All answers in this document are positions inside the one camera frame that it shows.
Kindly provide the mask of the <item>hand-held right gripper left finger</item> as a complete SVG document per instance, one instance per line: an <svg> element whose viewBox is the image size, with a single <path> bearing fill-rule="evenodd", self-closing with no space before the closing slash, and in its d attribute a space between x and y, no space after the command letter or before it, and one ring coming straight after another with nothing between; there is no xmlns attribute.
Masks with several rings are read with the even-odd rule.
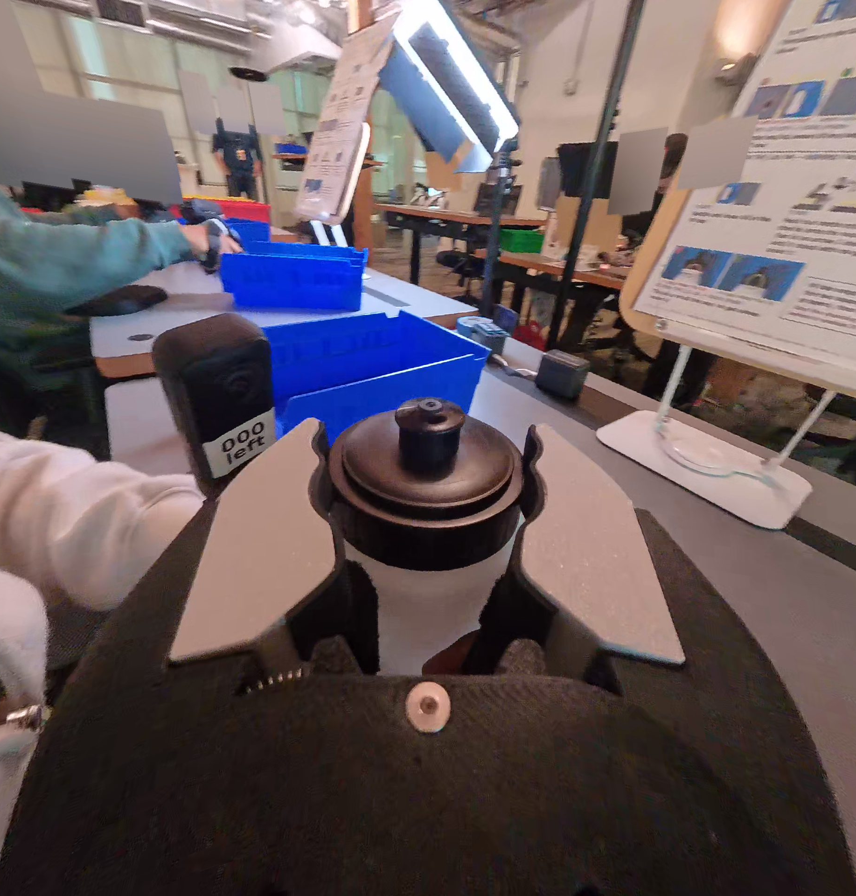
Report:
<svg viewBox="0 0 856 896"><path fill-rule="evenodd" d="M324 426L303 420L245 465L217 501L170 648L172 664L250 653L300 664L292 611L337 570L327 517L315 506Z"/></svg>

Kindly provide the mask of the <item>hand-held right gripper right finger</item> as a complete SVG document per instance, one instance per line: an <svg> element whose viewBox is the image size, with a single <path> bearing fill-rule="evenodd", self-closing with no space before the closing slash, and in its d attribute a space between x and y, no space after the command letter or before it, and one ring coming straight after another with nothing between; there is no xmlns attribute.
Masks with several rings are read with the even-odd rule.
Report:
<svg viewBox="0 0 856 896"><path fill-rule="evenodd" d="M584 676L600 656L680 668L686 654L626 492L546 424L530 427L524 482L538 508L511 559L551 611L543 639L553 676Z"/></svg>

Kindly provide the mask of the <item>white plastic bottle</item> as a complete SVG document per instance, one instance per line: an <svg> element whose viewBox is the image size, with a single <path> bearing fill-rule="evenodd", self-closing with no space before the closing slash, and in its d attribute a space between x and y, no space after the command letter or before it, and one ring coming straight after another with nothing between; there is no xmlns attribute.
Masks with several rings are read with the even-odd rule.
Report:
<svg viewBox="0 0 856 896"><path fill-rule="evenodd" d="M517 508L477 522L403 524L352 511L334 518L360 590L347 642L362 672L389 676L419 674L477 628L522 522Z"/></svg>

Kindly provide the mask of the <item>black bottle lid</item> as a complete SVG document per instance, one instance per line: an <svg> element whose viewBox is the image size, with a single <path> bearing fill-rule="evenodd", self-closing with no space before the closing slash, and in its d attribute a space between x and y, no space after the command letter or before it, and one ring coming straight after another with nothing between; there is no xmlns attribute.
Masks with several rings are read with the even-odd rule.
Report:
<svg viewBox="0 0 856 896"><path fill-rule="evenodd" d="M474 566L509 542L521 515L521 451L446 399L410 399L348 427L328 469L345 541L386 566Z"/></svg>

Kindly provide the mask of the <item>person's left forearm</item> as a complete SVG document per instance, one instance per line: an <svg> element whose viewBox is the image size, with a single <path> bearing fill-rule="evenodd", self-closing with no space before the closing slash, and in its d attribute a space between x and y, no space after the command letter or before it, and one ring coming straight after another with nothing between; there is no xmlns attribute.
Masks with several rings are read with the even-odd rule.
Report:
<svg viewBox="0 0 856 896"><path fill-rule="evenodd" d="M47 601L114 610L202 504L189 475L0 433L0 572Z"/></svg>

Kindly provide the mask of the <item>person's right hand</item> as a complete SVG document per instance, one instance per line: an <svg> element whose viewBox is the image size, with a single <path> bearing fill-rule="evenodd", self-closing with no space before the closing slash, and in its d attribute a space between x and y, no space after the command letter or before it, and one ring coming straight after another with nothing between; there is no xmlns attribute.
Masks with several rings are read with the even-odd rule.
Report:
<svg viewBox="0 0 856 896"><path fill-rule="evenodd" d="M422 665L422 677L451 676L461 673L462 666L478 638L480 632L469 632L430 657Z"/></svg>

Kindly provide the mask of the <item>black textured pad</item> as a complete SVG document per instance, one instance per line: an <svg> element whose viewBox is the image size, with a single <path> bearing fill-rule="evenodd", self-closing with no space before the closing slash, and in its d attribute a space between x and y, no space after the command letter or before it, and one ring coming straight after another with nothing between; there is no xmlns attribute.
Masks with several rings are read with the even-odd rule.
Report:
<svg viewBox="0 0 856 896"><path fill-rule="evenodd" d="M160 287L133 284L70 308L64 314L76 319L122 317L155 308L167 299L168 293Z"/></svg>

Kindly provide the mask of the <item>wooden instruction board stand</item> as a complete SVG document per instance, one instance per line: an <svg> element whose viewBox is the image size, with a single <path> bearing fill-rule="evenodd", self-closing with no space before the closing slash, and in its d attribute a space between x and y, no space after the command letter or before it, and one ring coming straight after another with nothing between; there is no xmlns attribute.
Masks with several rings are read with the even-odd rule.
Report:
<svg viewBox="0 0 856 896"><path fill-rule="evenodd" d="M294 207L317 244L347 247L342 224L354 198L369 146L369 107L389 60L399 4L372 25L348 36L310 140Z"/></svg>
<svg viewBox="0 0 856 896"><path fill-rule="evenodd" d="M691 136L620 295L635 330L680 344L656 412L598 439L737 518L782 530L812 486L783 464L837 394L856 398L856 2L792 2L702 168ZM823 388L761 459L677 420L691 350Z"/></svg>

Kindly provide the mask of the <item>red plastic bin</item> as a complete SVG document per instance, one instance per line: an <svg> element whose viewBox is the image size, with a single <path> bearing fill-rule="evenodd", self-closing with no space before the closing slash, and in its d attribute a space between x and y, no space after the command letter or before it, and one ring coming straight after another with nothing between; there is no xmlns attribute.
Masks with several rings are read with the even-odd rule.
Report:
<svg viewBox="0 0 856 896"><path fill-rule="evenodd" d="M182 203L200 201L218 206L226 218L239 218L271 223L272 210L266 203L256 203L243 197L184 196Z"/></svg>

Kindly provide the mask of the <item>grey power adapter box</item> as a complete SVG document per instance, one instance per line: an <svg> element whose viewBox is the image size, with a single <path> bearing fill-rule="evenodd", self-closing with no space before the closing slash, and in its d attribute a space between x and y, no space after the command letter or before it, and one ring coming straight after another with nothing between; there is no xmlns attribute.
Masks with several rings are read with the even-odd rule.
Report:
<svg viewBox="0 0 856 896"><path fill-rule="evenodd" d="M591 363L585 357L562 350L550 350L541 358L534 384L557 399L575 401L585 386Z"/></svg>

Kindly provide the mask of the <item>long wooden table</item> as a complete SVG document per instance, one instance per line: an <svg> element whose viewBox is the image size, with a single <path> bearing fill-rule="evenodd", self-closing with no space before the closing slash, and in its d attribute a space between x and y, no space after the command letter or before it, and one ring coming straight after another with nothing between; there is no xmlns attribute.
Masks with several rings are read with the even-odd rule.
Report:
<svg viewBox="0 0 856 896"><path fill-rule="evenodd" d="M407 204L374 205L389 227L411 234L409 281L418 285L421 276L422 237L448 238L467 245L486 245L492 220L473 211L443 210Z"/></svg>

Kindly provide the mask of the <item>studio light panel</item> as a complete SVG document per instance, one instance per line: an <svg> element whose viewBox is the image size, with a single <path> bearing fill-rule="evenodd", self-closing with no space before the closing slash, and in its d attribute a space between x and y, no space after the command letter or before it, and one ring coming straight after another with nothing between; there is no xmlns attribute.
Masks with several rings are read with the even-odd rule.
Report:
<svg viewBox="0 0 856 896"><path fill-rule="evenodd" d="M483 174L518 146L520 119L447 4L397 2L379 85L425 151L457 173Z"/></svg>

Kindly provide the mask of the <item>black monitor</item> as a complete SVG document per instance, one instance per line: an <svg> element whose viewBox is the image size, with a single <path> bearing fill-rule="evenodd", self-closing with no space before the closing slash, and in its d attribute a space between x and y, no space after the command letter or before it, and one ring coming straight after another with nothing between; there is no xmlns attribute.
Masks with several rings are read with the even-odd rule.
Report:
<svg viewBox="0 0 856 896"><path fill-rule="evenodd" d="M557 161L560 172L560 191L563 196L582 197L590 169L594 143L576 142L562 143L557 147ZM614 167L619 150L619 143L610 140L601 159L601 166L594 182L592 197L609 199L612 190Z"/></svg>

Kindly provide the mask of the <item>wooden post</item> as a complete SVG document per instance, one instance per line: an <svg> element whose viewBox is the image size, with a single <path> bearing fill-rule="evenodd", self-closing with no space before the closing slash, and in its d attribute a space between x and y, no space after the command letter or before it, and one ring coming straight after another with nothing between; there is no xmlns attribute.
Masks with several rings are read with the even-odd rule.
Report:
<svg viewBox="0 0 856 896"><path fill-rule="evenodd" d="M347 32L349 35L371 26L373 22L374 16L371 1L347 2ZM373 168L374 166L367 165L359 173L351 205L354 246L369 253L374 251L371 222L374 208Z"/></svg>

